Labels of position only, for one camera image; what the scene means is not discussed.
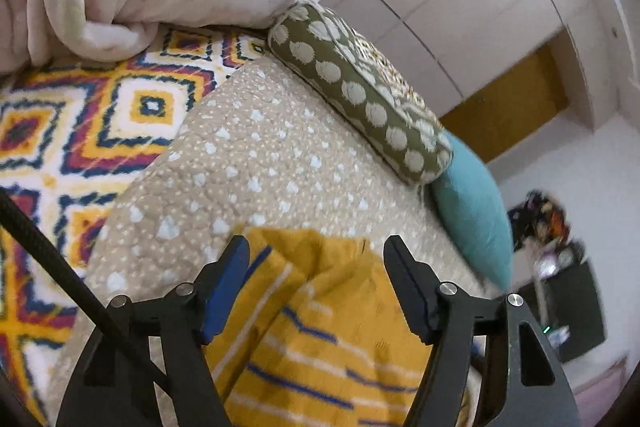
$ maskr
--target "yellow striped cloth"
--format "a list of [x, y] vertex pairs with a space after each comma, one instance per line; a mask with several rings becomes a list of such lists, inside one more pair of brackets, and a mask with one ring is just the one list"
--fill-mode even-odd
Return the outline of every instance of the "yellow striped cloth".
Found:
[[409, 331], [367, 241], [243, 234], [249, 272], [205, 350], [233, 425], [401, 426], [431, 347]]

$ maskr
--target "blue stripe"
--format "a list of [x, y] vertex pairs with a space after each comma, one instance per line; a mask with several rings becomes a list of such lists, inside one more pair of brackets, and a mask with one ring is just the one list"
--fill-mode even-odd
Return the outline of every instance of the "blue stripe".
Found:
[[306, 333], [313, 337], [317, 337], [318, 339], [321, 339], [323, 341], [331, 342], [332, 344], [338, 343], [338, 338], [335, 335], [332, 335], [331, 333], [327, 333], [326, 331], [316, 330], [316, 328], [310, 328], [309, 326], [305, 326], [302, 322], [300, 322], [300, 319], [296, 315], [296, 312], [293, 311], [288, 306], [284, 306], [284, 308], [282, 309], [282, 313], [287, 315], [287, 317], [289, 317], [292, 320], [292, 322], [296, 325], [300, 333]]
[[374, 427], [402, 427], [400, 424], [398, 423], [391, 423], [391, 422], [378, 422], [375, 420], [365, 420], [360, 418], [358, 420], [358, 425], [371, 425]]
[[391, 391], [392, 393], [417, 393], [417, 387], [401, 387], [400, 385], [387, 385], [386, 383], [378, 382], [376, 380], [369, 380], [361, 375], [357, 374], [353, 369], [347, 368], [347, 377], [351, 380], [355, 380], [362, 385], [368, 385], [369, 387], [377, 387], [383, 391]]
[[263, 380], [272, 383], [274, 385], [279, 385], [280, 387], [285, 387], [286, 389], [292, 389], [293, 391], [297, 391], [298, 393], [306, 394], [313, 398], [317, 398], [326, 403], [330, 403], [332, 405], [337, 405], [342, 409], [350, 409], [353, 410], [353, 404], [343, 399], [338, 398], [337, 396], [331, 396], [330, 394], [320, 393], [320, 391], [316, 391], [315, 389], [311, 389], [306, 385], [302, 385], [300, 383], [295, 383], [290, 380], [286, 380], [282, 377], [276, 377], [275, 375], [271, 375], [267, 373], [265, 370], [260, 369], [257, 365], [253, 363], [248, 363], [246, 365], [247, 369], [251, 371], [254, 375], [262, 378]]
[[273, 249], [267, 245], [267, 247], [264, 250], [262, 250], [258, 254], [258, 257], [256, 257], [255, 260], [251, 263], [251, 266], [249, 267], [249, 270], [246, 271], [244, 280], [242, 281], [242, 288], [244, 287], [246, 282], [249, 280], [249, 277], [251, 277], [254, 274], [254, 272], [260, 267], [260, 264], [264, 263], [264, 260], [267, 259], [267, 257], [271, 253], [271, 250]]

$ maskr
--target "black rod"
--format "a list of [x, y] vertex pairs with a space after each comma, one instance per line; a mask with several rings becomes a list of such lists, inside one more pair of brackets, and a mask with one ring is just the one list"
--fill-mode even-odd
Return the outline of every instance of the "black rod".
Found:
[[140, 353], [122, 333], [98, 298], [68, 265], [60, 252], [24, 215], [18, 205], [0, 187], [0, 225], [47, 271], [53, 280], [78, 304], [102, 334], [142, 371], [146, 371], [160, 389], [171, 396], [170, 382], [149, 357]]

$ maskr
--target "bedsheet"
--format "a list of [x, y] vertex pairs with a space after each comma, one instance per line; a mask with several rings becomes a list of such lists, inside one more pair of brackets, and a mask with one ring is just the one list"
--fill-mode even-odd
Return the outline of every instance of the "bedsheet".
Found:
[[[114, 200], [172, 142], [188, 111], [264, 39], [162, 25], [148, 50], [16, 74], [0, 90], [0, 185], [84, 276]], [[41, 421], [77, 309], [0, 229], [0, 364]]]

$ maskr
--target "metal bolt head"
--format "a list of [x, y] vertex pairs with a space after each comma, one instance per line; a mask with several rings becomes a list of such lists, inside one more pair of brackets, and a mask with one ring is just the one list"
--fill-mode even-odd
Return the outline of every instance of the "metal bolt head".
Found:
[[444, 295], [455, 295], [458, 292], [458, 287], [452, 282], [444, 282], [440, 285], [440, 291]]
[[507, 297], [509, 304], [511, 306], [520, 307], [524, 304], [524, 299], [520, 297], [517, 293], [512, 293]]
[[187, 295], [191, 295], [193, 293], [193, 284], [191, 284], [190, 282], [183, 282], [181, 284], [178, 284], [177, 288], [175, 289], [175, 292], [180, 297], [186, 297]]
[[126, 295], [116, 295], [109, 303], [114, 308], [122, 308], [129, 298]]

